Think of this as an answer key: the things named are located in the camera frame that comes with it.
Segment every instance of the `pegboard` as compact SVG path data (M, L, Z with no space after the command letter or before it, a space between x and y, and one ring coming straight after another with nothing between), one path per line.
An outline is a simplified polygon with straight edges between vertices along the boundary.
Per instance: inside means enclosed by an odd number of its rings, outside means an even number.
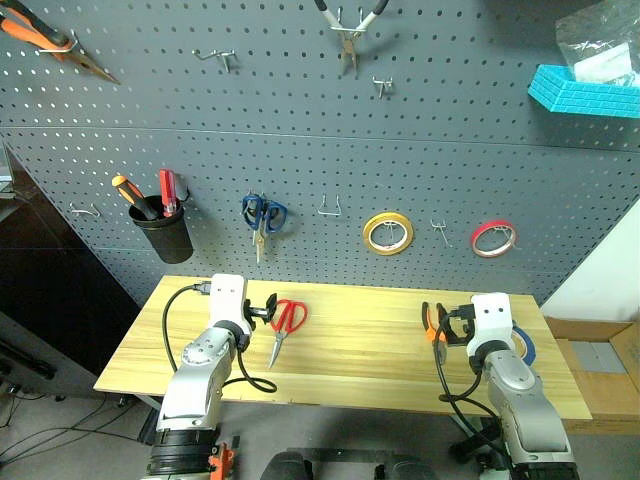
M356 44L355 76L341 73L337 35L311 0L29 0L48 23L75 28L122 86L3 35L0 133L139 302L164 273L216 271L543 301L638 197L639 121L552 114L527 95L537 64L562 63L555 20L589 3L391 0ZM357 7L345 6L346 25ZM235 50L231 73L193 49ZM374 75L393 77L381 100ZM162 167L193 192L196 252L175 266L158 260L110 185L120 173L156 193ZM239 214L250 188L291 212L259 267ZM329 207L340 195L342 217L315 214L323 193ZM69 202L94 202L103 217L71 216ZM389 258L361 241L383 210L415 228L412 246ZM519 249L483 260L469 235L495 217L517 226ZM432 218L446 221L452 248Z
M19 158L29 158L29 173L138 299L164 273L215 271L321 283L508 289L541 299L575 265L575 252L593 248L638 195L640 154L629 152L167 130L23 129L4 137ZM196 254L178 266L159 261L110 183L121 173L155 192L162 167L176 169L193 196L186 219ZM260 266L240 215L250 189L289 208ZM323 193L330 207L340 194L343 216L317 214ZM103 217L72 216L69 201L93 202ZM364 223L383 210L401 211L414 224L413 244L394 257L372 254L361 240ZM469 235L479 219L495 217L510 219L522 240L508 255L479 258ZM446 221L452 248L431 219Z

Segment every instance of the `blue tape roll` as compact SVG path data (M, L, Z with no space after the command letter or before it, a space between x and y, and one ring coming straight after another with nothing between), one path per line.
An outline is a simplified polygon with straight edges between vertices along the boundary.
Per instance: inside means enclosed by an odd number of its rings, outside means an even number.
M515 333L518 337L522 339L522 343L524 344L525 350L524 355L522 356L522 360L527 365L531 366L533 361L536 359L536 347L531 340L531 337L526 334L524 330L520 327L513 326L513 333Z

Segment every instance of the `black pen holder cup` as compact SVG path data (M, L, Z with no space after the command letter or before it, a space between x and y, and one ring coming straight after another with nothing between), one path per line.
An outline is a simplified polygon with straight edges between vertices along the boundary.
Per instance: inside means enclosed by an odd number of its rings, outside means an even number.
M145 199L155 210L163 211L164 206L160 195L145 197ZM182 263L193 255L193 245L187 225L184 223L184 208L180 200L177 200L177 203L176 213L156 220L147 220L136 207L133 205L129 207L131 220L144 232L164 263Z

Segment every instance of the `wooden table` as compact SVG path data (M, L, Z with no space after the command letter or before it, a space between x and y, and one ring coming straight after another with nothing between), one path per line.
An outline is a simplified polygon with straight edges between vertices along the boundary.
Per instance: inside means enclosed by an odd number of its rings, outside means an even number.
M98 379L95 389L139 395L163 395L172 371L162 344L161 314L178 288L205 280L165 276ZM263 306L271 293L303 301L309 307L305 325L285 339L273 369L267 362L273 330L259 321L243 358L250 374L271 379L276 394L262 393L246 382L224 389L226 400L301 403L328 406L400 409L451 413L438 401L438 381L431 345L420 320L428 301L447 309L470 303L472 292L418 290L311 283L249 281L247 298ZM533 339L534 368L544 381L549 400L565 419L590 419L580 390L533 297L511 295L514 319ZM183 347L206 327L209 297L186 292L169 312L169 336L180 362ZM452 392L473 380L465 349L449 348L445 374ZM237 362L231 378L240 376ZM489 403L485 384L474 394ZM461 404L467 412L474 407Z

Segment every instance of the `blue-handled scissors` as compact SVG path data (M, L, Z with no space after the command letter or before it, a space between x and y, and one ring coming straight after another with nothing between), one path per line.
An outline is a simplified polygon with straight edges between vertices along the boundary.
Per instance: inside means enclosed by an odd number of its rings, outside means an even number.
M266 237L282 229L287 219L287 208L261 195L249 193L242 199L242 216L253 230L256 262L259 264L264 255Z

